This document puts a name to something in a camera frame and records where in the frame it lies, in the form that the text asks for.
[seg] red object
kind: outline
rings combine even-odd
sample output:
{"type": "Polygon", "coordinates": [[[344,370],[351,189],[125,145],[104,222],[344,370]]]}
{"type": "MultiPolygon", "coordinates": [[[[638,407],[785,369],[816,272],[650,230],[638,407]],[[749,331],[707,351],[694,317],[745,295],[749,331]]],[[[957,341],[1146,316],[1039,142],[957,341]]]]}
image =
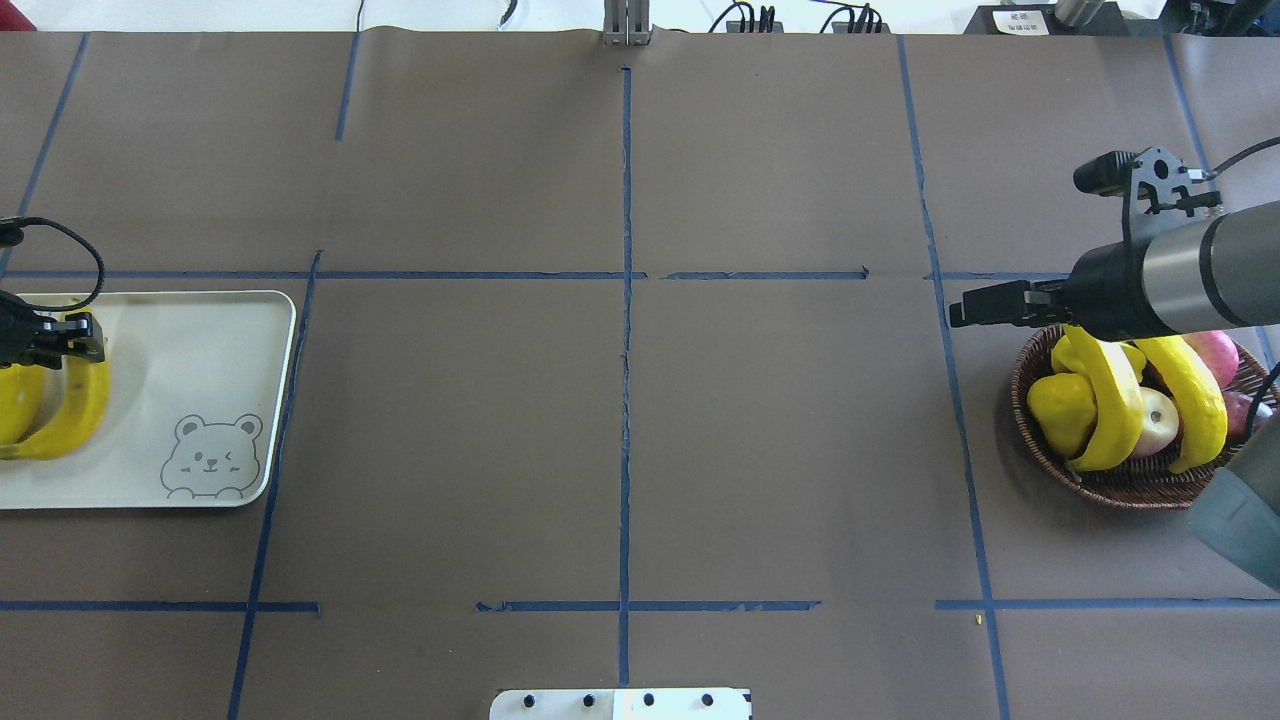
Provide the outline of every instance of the red object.
{"type": "Polygon", "coordinates": [[[13,3],[0,0],[0,29],[36,29],[36,26],[13,3]]]}

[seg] white tray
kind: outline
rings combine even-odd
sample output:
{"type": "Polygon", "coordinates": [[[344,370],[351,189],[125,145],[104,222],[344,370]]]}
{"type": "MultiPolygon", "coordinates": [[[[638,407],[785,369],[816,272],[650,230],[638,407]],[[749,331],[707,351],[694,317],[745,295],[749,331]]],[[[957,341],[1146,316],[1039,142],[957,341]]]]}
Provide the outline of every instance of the white tray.
{"type": "MultiPolygon", "coordinates": [[[[293,346],[289,296],[120,292],[91,309],[111,363],[106,418],[65,457],[0,461],[0,509],[233,507],[261,495],[293,346]]],[[[59,375],[49,373],[42,415],[60,401],[59,375]]]]}

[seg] white floor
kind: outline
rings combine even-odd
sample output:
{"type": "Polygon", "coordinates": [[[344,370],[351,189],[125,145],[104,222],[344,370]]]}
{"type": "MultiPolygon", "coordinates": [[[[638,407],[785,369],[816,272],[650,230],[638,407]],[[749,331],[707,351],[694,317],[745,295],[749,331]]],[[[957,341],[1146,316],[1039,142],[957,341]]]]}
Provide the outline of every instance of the white floor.
{"type": "MultiPolygon", "coordinates": [[[[360,0],[14,0],[14,4],[40,29],[49,31],[344,31],[355,27],[360,0]]],[[[963,32],[977,5],[966,0],[873,4],[900,33],[963,32]]],[[[817,32],[835,9],[810,0],[772,0],[769,5],[777,8],[777,19],[787,32],[817,32]]],[[[728,1],[653,0],[650,6],[654,24],[705,32],[728,1]]],[[[1121,0],[1120,6],[1128,14],[1153,18],[1164,1],[1121,0]]],[[[506,9],[507,0],[366,0],[364,27],[493,31],[506,9]]],[[[520,0],[503,29],[599,28],[603,18],[603,0],[520,0]]]]}

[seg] cartoon bear outline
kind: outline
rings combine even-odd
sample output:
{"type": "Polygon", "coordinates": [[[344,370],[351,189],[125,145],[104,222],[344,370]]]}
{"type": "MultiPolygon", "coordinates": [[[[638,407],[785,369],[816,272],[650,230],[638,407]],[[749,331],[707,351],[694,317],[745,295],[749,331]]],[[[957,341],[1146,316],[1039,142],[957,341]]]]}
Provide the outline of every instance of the cartoon bear outline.
{"type": "Polygon", "coordinates": [[[262,419],[246,413],[234,423],[206,423],[187,415],[174,425],[177,445],[160,468],[168,497],[242,498],[253,487],[262,465],[257,438],[262,419]]]}

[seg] white label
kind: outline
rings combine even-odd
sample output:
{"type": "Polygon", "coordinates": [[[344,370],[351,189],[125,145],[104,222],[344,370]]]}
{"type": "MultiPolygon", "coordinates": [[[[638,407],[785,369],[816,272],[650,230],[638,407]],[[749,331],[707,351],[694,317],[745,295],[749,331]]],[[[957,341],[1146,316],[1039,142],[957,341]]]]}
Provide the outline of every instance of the white label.
{"type": "Polygon", "coordinates": [[[1048,35],[1044,13],[1039,10],[993,10],[991,19],[1005,35],[1048,35]]]}

